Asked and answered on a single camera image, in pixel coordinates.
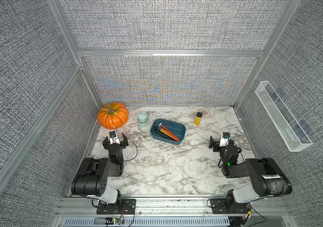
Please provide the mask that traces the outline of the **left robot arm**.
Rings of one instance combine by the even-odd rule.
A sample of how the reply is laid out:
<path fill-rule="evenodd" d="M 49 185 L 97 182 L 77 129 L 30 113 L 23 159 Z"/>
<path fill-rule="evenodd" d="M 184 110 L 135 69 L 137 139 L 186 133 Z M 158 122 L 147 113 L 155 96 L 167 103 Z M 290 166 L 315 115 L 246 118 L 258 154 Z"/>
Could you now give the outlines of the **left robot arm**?
<path fill-rule="evenodd" d="M 121 206 L 121 193 L 107 184 L 108 177 L 123 174 L 123 149 L 128 146 L 128 138 L 122 134 L 121 140 L 115 131 L 103 141 L 109 152 L 107 158 L 84 158 L 71 184 L 72 195 L 96 199 L 106 205 Z"/>

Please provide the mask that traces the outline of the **aluminium front rail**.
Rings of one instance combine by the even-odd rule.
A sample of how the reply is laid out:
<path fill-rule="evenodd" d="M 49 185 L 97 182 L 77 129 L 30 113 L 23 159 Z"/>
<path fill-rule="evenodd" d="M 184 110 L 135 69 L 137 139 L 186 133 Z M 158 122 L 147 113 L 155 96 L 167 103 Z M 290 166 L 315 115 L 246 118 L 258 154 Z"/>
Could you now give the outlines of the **aluminium front rail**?
<path fill-rule="evenodd" d="M 136 217 L 151 216 L 213 216 L 210 202 L 223 195 L 123 195 L 136 200 Z M 252 207 L 263 216 L 291 216 L 284 197 L 270 197 L 251 202 Z M 83 197 L 62 198 L 55 213 L 60 217 L 95 217 L 96 208 L 91 200 Z"/>

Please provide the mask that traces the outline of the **small black hex key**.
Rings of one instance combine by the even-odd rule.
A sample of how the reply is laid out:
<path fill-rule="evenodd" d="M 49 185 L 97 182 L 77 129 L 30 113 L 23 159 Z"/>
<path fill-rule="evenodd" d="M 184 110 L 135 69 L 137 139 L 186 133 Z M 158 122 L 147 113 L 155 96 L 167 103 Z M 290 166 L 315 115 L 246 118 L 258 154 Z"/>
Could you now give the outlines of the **small black hex key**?
<path fill-rule="evenodd" d="M 173 137 L 170 137 L 169 135 L 165 134 L 164 132 L 162 131 L 159 131 L 159 130 L 154 130 L 154 132 L 159 135 L 160 137 L 163 137 L 167 140 L 171 140 L 171 141 L 175 141 Z"/>

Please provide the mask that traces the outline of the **orange decorative pumpkin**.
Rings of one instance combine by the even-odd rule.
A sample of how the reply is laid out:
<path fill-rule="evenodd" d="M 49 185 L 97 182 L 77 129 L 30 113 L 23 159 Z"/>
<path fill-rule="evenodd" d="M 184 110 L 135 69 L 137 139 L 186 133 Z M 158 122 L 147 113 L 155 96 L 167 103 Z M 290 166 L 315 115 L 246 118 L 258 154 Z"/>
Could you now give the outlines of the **orange decorative pumpkin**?
<path fill-rule="evenodd" d="M 100 125 L 109 130 L 122 127 L 127 123 L 128 117 L 128 109 L 119 102 L 105 104 L 97 114 L 97 120 Z"/>

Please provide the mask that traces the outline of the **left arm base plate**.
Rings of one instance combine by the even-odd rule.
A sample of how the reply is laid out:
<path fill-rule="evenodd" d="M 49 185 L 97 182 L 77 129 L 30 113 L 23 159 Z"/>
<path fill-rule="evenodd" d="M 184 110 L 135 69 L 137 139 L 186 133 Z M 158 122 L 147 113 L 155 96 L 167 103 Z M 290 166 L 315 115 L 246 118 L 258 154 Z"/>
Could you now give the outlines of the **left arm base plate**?
<path fill-rule="evenodd" d="M 132 215 L 135 212 L 136 199 L 122 199 L 115 204 L 105 204 L 99 202 L 97 206 L 97 215 L 127 214 Z"/>

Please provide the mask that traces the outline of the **red handled hex key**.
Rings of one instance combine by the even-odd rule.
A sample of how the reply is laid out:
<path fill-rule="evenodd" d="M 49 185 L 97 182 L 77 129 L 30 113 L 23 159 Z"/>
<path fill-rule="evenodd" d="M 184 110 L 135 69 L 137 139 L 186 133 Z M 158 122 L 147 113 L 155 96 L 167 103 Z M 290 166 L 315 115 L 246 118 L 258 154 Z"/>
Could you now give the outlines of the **red handled hex key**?
<path fill-rule="evenodd" d="M 178 138 L 176 135 L 174 135 L 167 127 L 165 127 L 164 125 L 162 125 L 162 123 L 159 124 L 159 128 L 160 130 L 167 132 L 168 134 L 172 135 L 175 138 Z"/>

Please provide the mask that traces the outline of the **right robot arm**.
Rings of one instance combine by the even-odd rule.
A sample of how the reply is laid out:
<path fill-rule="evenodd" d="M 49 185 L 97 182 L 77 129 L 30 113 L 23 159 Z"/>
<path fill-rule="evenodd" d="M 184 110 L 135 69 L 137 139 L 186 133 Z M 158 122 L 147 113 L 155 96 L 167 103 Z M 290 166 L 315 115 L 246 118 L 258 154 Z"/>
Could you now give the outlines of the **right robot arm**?
<path fill-rule="evenodd" d="M 272 158 L 245 159 L 242 163 L 238 163 L 242 149 L 230 138 L 228 132 L 223 133 L 219 141 L 210 137 L 209 148 L 220 155 L 218 167 L 226 178 L 250 178 L 247 185 L 227 192 L 225 206 L 247 204 L 258 199 L 292 192 L 290 180 Z"/>

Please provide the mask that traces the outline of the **large black hex key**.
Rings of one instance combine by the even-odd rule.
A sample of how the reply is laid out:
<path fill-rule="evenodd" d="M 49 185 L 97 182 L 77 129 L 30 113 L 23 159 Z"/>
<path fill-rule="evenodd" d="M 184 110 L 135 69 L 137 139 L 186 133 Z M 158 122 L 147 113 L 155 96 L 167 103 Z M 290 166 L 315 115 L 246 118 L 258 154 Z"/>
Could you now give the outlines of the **large black hex key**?
<path fill-rule="evenodd" d="M 154 128 L 154 132 L 156 134 L 158 134 L 159 136 L 168 139 L 168 140 L 172 140 L 172 141 L 176 141 L 176 139 L 174 137 L 172 137 L 171 135 L 169 135 L 167 132 L 163 131 L 161 128 L 159 128 L 159 126 L 156 126 Z"/>

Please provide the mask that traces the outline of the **yellow handled hex key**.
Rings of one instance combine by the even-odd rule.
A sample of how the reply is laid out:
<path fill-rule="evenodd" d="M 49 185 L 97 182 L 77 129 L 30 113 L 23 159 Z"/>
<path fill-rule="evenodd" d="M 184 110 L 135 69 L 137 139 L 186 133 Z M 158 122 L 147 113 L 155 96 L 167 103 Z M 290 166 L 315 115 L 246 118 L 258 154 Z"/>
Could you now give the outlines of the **yellow handled hex key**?
<path fill-rule="evenodd" d="M 173 137 L 172 135 L 168 134 L 167 132 L 164 132 L 164 131 L 162 131 L 162 130 L 160 130 L 159 132 L 160 132 L 160 133 L 162 133 L 162 134 L 168 135 L 169 137 L 174 138 L 174 139 L 175 139 L 175 141 L 178 141 L 178 138 Z"/>

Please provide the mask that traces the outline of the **yellow bottle black cap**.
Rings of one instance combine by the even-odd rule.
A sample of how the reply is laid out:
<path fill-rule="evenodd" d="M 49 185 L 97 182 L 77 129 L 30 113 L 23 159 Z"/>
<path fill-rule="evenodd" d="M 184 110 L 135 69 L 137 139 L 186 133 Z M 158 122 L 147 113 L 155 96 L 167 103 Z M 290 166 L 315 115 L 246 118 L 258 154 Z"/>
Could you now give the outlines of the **yellow bottle black cap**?
<path fill-rule="evenodd" d="M 203 117 L 203 113 L 202 112 L 197 112 L 196 116 L 195 116 L 194 124 L 195 125 L 200 125 L 202 117 Z"/>

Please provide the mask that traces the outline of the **clear acrylic wall shelf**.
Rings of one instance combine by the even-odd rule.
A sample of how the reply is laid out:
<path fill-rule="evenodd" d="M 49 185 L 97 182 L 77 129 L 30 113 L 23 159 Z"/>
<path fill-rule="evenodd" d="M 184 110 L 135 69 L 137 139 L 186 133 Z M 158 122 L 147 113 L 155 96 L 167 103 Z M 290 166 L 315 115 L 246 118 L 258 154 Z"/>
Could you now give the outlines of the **clear acrylic wall shelf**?
<path fill-rule="evenodd" d="M 255 89 L 255 94 L 290 152 L 300 152 L 313 145 L 309 136 L 269 81 L 261 81 Z"/>

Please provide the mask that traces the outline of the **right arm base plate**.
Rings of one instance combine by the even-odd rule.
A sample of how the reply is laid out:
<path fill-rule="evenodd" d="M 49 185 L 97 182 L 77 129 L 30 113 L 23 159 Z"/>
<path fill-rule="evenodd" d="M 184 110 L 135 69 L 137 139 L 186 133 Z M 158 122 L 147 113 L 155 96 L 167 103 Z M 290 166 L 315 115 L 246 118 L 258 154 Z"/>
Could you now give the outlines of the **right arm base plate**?
<path fill-rule="evenodd" d="M 210 206 L 213 214 L 247 214 L 247 203 L 236 203 L 227 199 L 211 199 Z"/>

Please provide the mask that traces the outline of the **mint green lidded jar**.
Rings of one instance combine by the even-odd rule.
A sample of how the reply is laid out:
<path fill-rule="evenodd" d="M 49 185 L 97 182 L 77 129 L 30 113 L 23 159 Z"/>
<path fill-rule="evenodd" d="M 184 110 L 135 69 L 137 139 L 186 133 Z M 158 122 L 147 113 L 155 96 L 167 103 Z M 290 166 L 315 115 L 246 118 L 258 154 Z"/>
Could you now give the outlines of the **mint green lidded jar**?
<path fill-rule="evenodd" d="M 145 128 L 149 125 L 148 115 L 146 112 L 140 112 L 138 114 L 138 125 L 142 128 Z"/>

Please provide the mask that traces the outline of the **teal plastic storage box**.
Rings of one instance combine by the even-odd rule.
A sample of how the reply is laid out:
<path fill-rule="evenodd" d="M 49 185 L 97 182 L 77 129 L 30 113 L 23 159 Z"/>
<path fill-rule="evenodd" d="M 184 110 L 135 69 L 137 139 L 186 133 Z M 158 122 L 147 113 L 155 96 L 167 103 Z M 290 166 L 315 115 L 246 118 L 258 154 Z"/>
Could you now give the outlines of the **teal plastic storage box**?
<path fill-rule="evenodd" d="M 155 140 L 180 145 L 184 140 L 186 127 L 174 121 L 156 119 L 151 124 L 150 133 Z"/>

